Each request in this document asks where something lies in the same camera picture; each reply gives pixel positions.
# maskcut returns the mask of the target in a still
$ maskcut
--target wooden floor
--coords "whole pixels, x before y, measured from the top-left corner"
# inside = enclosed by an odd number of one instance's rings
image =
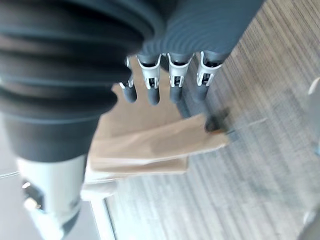
[[[229,107],[233,142],[192,157],[187,174],[119,182],[108,199],[117,239],[294,240],[320,202],[306,119],[319,76],[320,0],[268,0],[207,98],[212,111]]]

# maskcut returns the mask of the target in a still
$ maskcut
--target paper bag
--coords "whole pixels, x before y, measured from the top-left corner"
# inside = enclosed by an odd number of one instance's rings
[[[170,79],[164,71],[160,73],[160,102],[149,105],[140,66],[135,58],[131,64],[137,101],[126,102],[120,86],[114,86],[118,102],[100,119],[88,156],[88,183],[184,173],[190,154],[214,151],[228,143],[223,132],[205,132],[203,116],[182,119],[170,102]]]

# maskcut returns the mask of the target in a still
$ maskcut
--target robotic hand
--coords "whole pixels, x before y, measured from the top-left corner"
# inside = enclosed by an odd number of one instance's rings
[[[151,104],[159,61],[169,61],[171,99],[181,98],[190,60],[201,52],[196,96],[263,0],[2,0],[0,110],[22,177],[24,206],[46,240],[65,237],[80,211],[87,154],[100,115],[121,83],[136,92],[126,57],[137,54]]]

